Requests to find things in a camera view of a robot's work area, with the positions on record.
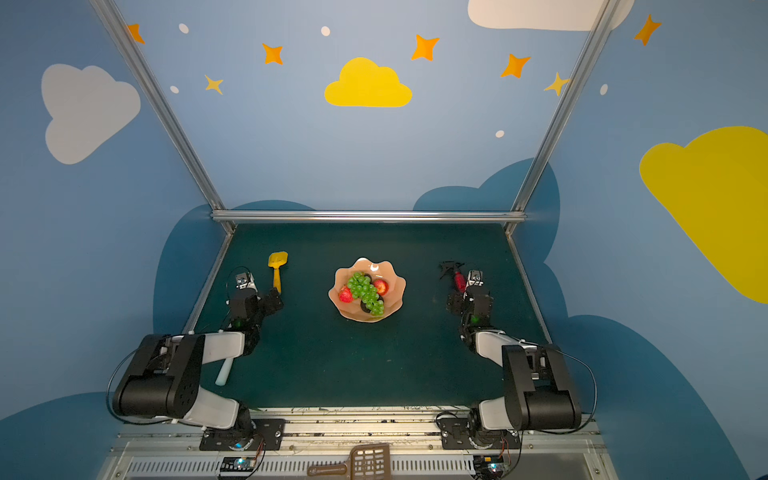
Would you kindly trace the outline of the red fake apple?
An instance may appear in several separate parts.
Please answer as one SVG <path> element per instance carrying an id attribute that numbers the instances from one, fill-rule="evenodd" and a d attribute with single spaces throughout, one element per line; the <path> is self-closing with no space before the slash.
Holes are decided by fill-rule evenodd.
<path id="1" fill-rule="evenodd" d="M 374 280 L 373 286 L 380 296 L 384 296 L 389 291 L 389 284 L 383 279 Z"/>

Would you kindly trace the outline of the red fake strawberry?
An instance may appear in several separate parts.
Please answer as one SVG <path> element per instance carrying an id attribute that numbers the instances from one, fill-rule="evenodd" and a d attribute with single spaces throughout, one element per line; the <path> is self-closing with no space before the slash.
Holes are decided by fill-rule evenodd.
<path id="1" fill-rule="evenodd" d="M 343 303 L 351 303 L 354 300 L 354 296 L 348 287 L 344 287 L 339 291 L 339 300 Z"/>

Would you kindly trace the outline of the dark fake avocado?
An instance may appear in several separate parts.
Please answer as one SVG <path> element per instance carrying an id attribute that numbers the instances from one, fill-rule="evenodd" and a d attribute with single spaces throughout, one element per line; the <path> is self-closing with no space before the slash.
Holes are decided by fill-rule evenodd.
<path id="1" fill-rule="evenodd" d="M 379 298 L 368 297 L 360 301 L 360 307 L 364 313 L 371 316 L 380 316 L 383 303 Z"/>

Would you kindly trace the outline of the green fake grapes bunch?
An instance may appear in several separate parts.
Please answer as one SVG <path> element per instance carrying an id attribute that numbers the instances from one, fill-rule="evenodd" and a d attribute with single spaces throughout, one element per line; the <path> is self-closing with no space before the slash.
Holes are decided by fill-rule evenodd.
<path id="1" fill-rule="evenodd" d="M 346 286 L 351 290 L 355 300 L 361 301 L 362 299 L 367 299 L 368 297 L 379 298 L 383 303 L 382 312 L 380 316 L 374 317 L 382 317 L 384 315 L 384 301 L 377 293 L 376 288 L 373 286 L 373 280 L 369 276 L 361 272 L 355 272 L 347 281 Z"/>

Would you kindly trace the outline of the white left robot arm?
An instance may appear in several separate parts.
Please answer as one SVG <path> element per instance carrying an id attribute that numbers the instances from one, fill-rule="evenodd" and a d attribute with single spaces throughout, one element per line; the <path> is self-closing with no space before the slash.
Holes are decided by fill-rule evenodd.
<path id="1" fill-rule="evenodd" d="M 116 417 L 158 418 L 244 435 L 253 430 L 248 407 L 201 386 L 202 366 L 248 356 L 265 317 L 283 308 L 280 292 L 237 291 L 229 300 L 230 323 L 221 331 L 147 335 L 132 353 L 106 402 Z"/>

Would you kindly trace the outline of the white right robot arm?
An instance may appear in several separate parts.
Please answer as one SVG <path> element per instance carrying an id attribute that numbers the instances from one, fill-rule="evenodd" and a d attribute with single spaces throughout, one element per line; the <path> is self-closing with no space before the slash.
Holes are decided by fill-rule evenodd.
<path id="1" fill-rule="evenodd" d="M 481 285 L 448 296 L 460 318 L 459 335 L 477 356 L 502 369 L 503 395 L 481 401 L 473 414 L 487 431 L 576 431 L 582 422 L 578 393 L 564 353 L 554 344 L 509 336 L 491 324 L 493 298 Z"/>

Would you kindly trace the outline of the pink wavy fruit bowl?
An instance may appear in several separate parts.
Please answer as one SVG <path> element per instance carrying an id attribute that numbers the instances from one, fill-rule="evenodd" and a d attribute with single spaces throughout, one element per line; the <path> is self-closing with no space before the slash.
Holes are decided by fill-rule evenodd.
<path id="1" fill-rule="evenodd" d="M 403 306 L 406 280 L 389 261 L 373 262 L 365 257 L 335 272 L 328 298 L 346 319 L 377 323 Z"/>

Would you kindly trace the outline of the red spray bottle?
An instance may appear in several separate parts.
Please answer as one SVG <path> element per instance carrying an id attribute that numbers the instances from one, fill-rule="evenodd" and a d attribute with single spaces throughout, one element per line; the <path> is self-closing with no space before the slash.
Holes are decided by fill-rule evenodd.
<path id="1" fill-rule="evenodd" d="M 461 294 L 463 294 L 467 288 L 466 276 L 461 271 L 462 266 L 463 263 L 457 261 L 443 261 L 439 264 L 440 279 L 450 276 L 456 291 Z"/>

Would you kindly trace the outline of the yellow toy shovel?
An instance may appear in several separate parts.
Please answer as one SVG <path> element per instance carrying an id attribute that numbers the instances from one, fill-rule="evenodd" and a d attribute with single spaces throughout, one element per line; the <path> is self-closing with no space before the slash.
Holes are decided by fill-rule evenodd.
<path id="1" fill-rule="evenodd" d="M 286 251 L 273 252 L 268 258 L 268 267 L 273 270 L 273 288 L 277 290 L 279 294 L 282 293 L 282 281 L 280 269 L 287 264 L 288 253 Z"/>

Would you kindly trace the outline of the light blue spatula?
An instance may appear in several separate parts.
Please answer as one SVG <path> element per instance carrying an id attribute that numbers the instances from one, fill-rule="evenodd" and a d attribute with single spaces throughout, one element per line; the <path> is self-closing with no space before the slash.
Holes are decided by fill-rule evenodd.
<path id="1" fill-rule="evenodd" d="M 217 377 L 215 379 L 215 385 L 216 386 L 222 387 L 222 386 L 225 386 L 227 384 L 229 376 L 230 376 L 230 373 L 231 373 L 231 369 L 232 369 L 233 363 L 234 363 L 234 359 L 233 358 L 226 358 L 223 361 L 223 363 L 222 363 L 222 365 L 220 367 L 219 373 L 218 373 L 218 375 L 217 375 Z"/>

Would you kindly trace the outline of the left green circuit board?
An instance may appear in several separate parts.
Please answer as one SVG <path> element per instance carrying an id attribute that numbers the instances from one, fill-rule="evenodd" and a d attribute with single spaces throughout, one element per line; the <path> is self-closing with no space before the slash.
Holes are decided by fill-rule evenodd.
<path id="1" fill-rule="evenodd" d="M 247 477 L 251 475 L 258 461 L 255 457 L 224 457 L 218 475 L 222 477 Z"/>

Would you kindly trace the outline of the green circuit board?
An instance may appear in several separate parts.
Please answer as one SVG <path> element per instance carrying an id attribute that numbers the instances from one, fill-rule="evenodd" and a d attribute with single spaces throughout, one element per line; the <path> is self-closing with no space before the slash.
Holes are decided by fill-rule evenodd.
<path id="1" fill-rule="evenodd" d="M 507 464 L 500 456 L 474 456 L 472 467 L 474 480 L 498 480 L 507 473 Z"/>
<path id="2" fill-rule="evenodd" d="M 251 475 L 258 461 L 255 457 L 224 457 L 218 475 L 222 477 L 247 477 Z"/>

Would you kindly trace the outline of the right green circuit board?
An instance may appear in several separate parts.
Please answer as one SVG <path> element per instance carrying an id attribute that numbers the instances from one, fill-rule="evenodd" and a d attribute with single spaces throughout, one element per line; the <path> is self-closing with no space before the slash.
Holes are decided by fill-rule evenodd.
<path id="1" fill-rule="evenodd" d="M 507 473 L 507 464 L 500 456 L 474 456 L 472 467 L 474 480 L 498 480 Z"/>

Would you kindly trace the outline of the brown slotted spatula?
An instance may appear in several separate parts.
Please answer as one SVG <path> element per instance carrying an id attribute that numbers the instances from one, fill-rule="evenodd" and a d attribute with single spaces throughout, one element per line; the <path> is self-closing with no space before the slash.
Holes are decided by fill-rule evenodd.
<path id="1" fill-rule="evenodd" d="M 388 480 L 392 478 L 390 445 L 387 443 L 358 445 L 342 463 L 311 465 L 308 477 L 343 476 L 346 479 Z"/>

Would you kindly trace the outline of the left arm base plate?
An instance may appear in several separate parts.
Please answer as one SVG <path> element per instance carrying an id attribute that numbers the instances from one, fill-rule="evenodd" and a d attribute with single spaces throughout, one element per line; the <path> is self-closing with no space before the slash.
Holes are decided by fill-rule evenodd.
<path id="1" fill-rule="evenodd" d="M 204 452 L 277 451 L 280 449 L 286 420 L 256 418 L 242 428 L 206 429 L 199 450 Z"/>

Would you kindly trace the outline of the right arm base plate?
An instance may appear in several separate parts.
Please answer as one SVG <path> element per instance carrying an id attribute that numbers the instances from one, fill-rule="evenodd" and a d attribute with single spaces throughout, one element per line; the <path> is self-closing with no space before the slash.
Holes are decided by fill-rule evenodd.
<path id="1" fill-rule="evenodd" d="M 439 415 L 435 425 L 444 450 L 501 450 L 521 446 L 520 437 L 511 431 L 487 430 L 478 420 L 469 417 Z"/>

